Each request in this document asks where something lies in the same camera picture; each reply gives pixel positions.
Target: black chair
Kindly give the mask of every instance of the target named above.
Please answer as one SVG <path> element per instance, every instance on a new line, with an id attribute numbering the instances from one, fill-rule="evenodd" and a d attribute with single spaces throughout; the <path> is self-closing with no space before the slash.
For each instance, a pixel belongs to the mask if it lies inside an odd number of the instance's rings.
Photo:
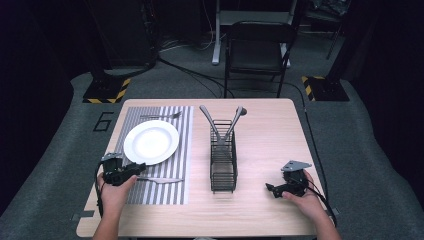
<path id="1" fill-rule="evenodd" d="M 224 97 L 227 97 L 230 73 L 280 75 L 277 98 L 296 38 L 296 30 L 286 23 L 241 21 L 234 23 L 227 33 Z M 286 52 L 281 53 L 281 44 Z"/>
<path id="2" fill-rule="evenodd" d="M 303 14 L 303 19 L 311 24 L 316 24 L 322 28 L 333 31 L 333 42 L 328 51 L 326 59 L 329 59 L 333 52 L 334 45 L 343 27 L 343 22 L 349 9 L 350 0 L 340 1 L 310 1 Z"/>

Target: wire utensil holder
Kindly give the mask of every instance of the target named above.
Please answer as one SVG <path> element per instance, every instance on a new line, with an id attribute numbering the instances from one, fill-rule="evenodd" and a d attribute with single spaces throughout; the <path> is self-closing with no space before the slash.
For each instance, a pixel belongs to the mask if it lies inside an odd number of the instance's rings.
<path id="1" fill-rule="evenodd" d="M 213 120 L 213 124 L 219 132 L 224 136 L 229 130 L 231 120 Z M 210 161 L 210 179 L 211 190 L 231 191 L 236 189 L 237 185 L 237 151 L 236 138 L 234 130 L 232 130 L 225 142 L 218 143 L 218 137 L 211 127 L 211 161 Z"/>

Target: striped placemat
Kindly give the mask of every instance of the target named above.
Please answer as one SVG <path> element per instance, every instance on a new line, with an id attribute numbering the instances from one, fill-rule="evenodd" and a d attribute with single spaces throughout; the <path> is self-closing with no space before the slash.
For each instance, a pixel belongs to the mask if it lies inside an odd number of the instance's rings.
<path id="1" fill-rule="evenodd" d="M 140 115 L 168 115 L 182 111 L 179 118 L 140 118 Z M 193 122 L 193 106 L 130 107 L 119 135 L 115 152 L 124 153 L 127 134 L 137 125 L 149 120 L 162 120 L 171 123 L 180 135 L 179 146 L 167 160 L 147 166 L 142 176 L 183 178 L 182 182 L 157 184 L 150 181 L 137 181 L 130 190 L 127 204 L 187 204 L 189 191 L 190 149 Z M 123 154 L 123 165 L 130 160 Z"/>

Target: chair backrest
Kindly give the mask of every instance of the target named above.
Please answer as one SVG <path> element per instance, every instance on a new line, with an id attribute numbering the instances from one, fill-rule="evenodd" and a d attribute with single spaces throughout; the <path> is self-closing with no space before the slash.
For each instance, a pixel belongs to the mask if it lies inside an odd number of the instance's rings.
<path id="1" fill-rule="evenodd" d="M 234 23 L 228 33 L 228 41 L 269 41 L 292 44 L 296 30 L 290 24 L 279 22 L 241 21 Z"/>

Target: wooden table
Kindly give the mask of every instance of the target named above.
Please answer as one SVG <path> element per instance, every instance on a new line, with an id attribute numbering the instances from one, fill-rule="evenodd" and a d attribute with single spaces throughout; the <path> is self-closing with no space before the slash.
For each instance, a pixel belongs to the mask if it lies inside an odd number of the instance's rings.
<path id="1" fill-rule="evenodd" d="M 238 179 L 231 192 L 210 189 L 210 125 L 199 106 L 213 119 L 232 120 L 237 106 L 247 110 L 235 127 Z M 252 237 L 314 235 L 312 223 L 292 203 L 275 199 L 265 183 L 284 184 L 280 172 L 289 160 L 313 164 L 294 104 L 289 99 L 134 99 L 121 110 L 106 152 L 113 152 L 129 107 L 194 106 L 189 203 L 126 205 L 119 236 L 129 237 Z M 322 192 L 315 166 L 307 169 Z M 91 237 L 100 221 L 92 189 L 85 206 L 94 216 L 81 218 L 80 237 Z"/>

